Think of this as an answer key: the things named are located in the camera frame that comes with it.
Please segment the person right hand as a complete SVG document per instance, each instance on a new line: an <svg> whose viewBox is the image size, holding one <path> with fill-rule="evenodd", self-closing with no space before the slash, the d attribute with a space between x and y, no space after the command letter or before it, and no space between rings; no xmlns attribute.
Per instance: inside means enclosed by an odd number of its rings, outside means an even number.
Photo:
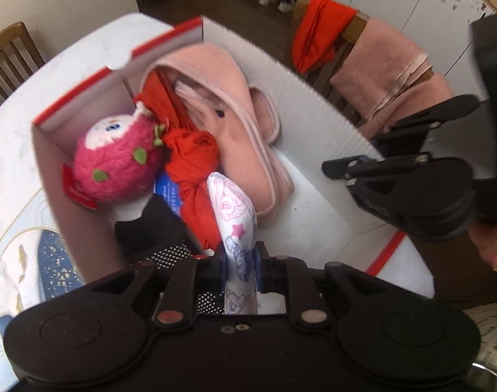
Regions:
<svg viewBox="0 0 497 392"><path fill-rule="evenodd" d="M480 222L472 223L468 235L481 259L497 272L497 225L490 227Z"/></svg>

